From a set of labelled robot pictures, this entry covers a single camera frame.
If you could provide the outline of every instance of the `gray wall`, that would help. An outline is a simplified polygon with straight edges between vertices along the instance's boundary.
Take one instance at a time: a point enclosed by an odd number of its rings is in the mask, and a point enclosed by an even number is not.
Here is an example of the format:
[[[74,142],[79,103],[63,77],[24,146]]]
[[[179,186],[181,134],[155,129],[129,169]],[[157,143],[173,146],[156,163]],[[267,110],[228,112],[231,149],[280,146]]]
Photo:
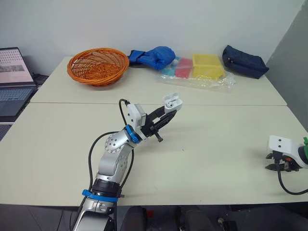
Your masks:
[[[308,130],[308,1],[267,62],[266,76]]]

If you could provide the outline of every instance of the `blue padded bag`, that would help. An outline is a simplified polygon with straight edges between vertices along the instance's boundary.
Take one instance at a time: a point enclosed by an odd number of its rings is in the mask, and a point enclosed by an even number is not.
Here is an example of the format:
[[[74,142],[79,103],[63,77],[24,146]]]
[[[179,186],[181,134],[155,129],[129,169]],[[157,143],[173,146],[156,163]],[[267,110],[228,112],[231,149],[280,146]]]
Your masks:
[[[175,53],[169,47],[156,47],[148,52],[132,50],[129,64],[145,64],[156,70],[162,70],[174,59]]]
[[[244,53],[229,45],[222,53],[222,60],[226,67],[258,79],[269,70],[261,57]]]

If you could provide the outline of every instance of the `pink sponge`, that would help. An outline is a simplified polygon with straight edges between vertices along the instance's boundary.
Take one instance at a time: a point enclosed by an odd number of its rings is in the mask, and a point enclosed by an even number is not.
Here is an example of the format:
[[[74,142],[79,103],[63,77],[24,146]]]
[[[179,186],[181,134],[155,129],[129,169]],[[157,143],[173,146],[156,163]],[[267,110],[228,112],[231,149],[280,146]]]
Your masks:
[[[188,78],[192,70],[193,61],[191,59],[181,58],[175,70],[175,76],[179,78]]]

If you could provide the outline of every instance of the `white wall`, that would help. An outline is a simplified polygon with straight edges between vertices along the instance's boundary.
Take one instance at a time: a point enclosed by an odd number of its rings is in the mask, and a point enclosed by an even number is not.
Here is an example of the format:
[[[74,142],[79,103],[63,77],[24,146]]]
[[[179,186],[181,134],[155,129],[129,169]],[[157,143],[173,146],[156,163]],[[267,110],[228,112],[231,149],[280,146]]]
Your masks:
[[[41,74],[65,55],[96,47],[221,54],[230,44],[267,62],[303,2],[0,0],[0,47],[18,46]]]

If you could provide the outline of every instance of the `woven basket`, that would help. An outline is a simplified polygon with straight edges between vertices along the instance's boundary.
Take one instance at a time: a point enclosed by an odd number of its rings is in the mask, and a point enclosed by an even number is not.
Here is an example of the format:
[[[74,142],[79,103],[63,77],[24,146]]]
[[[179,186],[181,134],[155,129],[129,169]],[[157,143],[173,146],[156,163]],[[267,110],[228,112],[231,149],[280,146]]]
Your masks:
[[[124,53],[97,48],[75,55],[67,65],[67,73],[79,83],[105,86],[118,81],[128,66],[129,60]]]

